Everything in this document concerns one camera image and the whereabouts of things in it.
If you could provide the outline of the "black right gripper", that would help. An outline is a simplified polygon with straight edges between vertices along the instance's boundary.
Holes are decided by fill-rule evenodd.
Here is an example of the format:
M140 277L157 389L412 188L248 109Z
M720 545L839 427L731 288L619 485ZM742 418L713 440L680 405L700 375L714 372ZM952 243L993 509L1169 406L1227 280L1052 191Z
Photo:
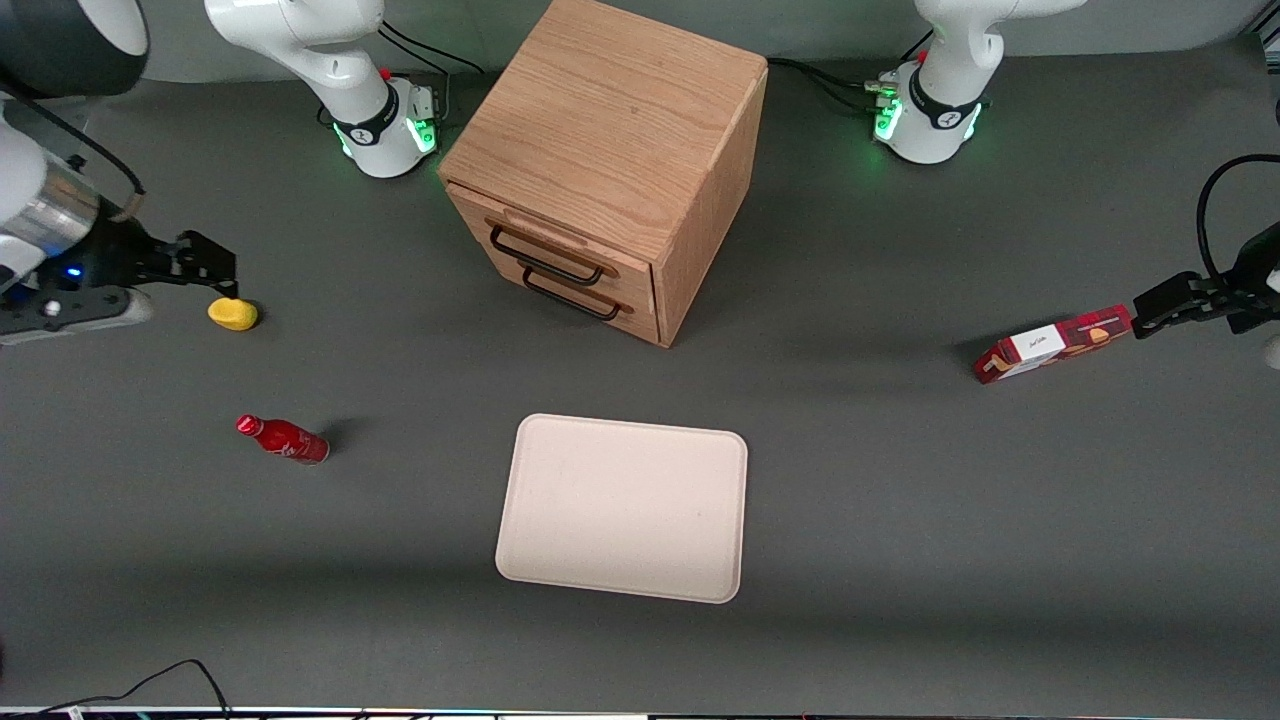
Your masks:
M177 270L161 270L157 241L138 223L100 222L61 255L61 288L136 287L147 283L198 286L239 299L237 258L207 236L184 231L173 242Z

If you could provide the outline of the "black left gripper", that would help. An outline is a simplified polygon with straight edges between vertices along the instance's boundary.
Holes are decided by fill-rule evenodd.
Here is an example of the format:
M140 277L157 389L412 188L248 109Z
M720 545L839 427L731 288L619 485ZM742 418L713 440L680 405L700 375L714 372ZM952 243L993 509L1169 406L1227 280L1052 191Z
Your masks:
M1279 223L1244 242L1228 272L1239 310L1219 286L1194 272L1181 272L1134 299L1135 337L1148 340L1167 328L1229 316L1233 334L1244 334L1279 318Z

